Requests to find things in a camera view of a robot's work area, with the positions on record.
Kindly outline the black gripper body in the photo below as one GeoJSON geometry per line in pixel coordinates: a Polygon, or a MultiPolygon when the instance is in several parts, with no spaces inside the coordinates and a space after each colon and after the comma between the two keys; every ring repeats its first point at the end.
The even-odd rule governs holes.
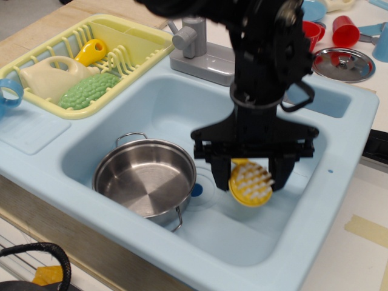
{"type": "Polygon", "coordinates": [[[272,164],[295,163],[311,158],[319,130],[277,116],[277,108],[248,109],[236,106],[222,121],[196,129],[195,158],[268,158],[272,164]]]}

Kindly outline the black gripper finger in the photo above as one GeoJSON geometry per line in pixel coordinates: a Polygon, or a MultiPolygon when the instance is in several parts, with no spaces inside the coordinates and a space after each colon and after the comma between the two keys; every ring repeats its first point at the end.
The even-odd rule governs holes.
{"type": "Polygon", "coordinates": [[[211,170],[217,188],[228,191],[231,176],[231,159],[223,157],[211,157],[211,170]]]}
{"type": "Polygon", "coordinates": [[[293,157],[269,158],[269,172],[272,174],[274,192],[281,190],[294,168],[295,159],[293,157]]]}

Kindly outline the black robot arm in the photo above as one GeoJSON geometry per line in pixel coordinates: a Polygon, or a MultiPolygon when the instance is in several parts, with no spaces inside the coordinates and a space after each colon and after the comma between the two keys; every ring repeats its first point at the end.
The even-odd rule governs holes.
{"type": "Polygon", "coordinates": [[[297,85],[307,98],[287,108],[294,112],[314,100],[304,83],[314,57],[303,32],[301,1],[145,1],[165,18],[201,16],[223,24],[235,53],[230,86],[234,103],[225,120],[192,132],[194,155],[211,165],[216,186],[229,189],[233,158],[267,158],[273,190],[282,189],[297,161],[313,156],[319,131],[278,117],[284,94],[297,85]]]}

